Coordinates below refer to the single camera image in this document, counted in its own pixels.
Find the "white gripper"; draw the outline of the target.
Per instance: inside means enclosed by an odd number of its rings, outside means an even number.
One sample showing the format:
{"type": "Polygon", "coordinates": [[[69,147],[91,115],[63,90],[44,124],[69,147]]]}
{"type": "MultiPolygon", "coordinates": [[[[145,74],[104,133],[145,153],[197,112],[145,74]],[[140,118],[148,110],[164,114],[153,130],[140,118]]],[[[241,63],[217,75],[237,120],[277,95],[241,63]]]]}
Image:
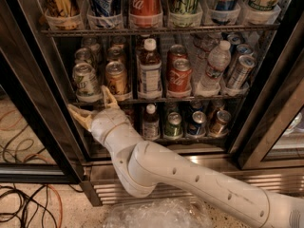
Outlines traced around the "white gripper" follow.
{"type": "Polygon", "coordinates": [[[105,143],[106,136],[120,124],[129,124],[127,116],[119,109],[118,102],[109,88],[102,86],[105,110],[99,112],[94,118],[92,113],[68,104],[67,109],[71,116],[100,144],[105,143]]]}

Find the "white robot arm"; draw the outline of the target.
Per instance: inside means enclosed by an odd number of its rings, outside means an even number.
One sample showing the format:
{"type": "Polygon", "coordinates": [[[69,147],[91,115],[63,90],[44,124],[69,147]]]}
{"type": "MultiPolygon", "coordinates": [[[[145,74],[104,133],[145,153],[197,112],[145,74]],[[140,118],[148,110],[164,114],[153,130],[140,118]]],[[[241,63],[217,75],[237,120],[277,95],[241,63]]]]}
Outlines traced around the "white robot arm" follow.
{"type": "Polygon", "coordinates": [[[105,109],[67,108],[107,149],[128,194],[149,196],[158,183],[188,191],[253,228],[304,228],[304,199],[268,192],[193,163],[168,148],[146,141],[134,129],[106,86],[105,109]]]}

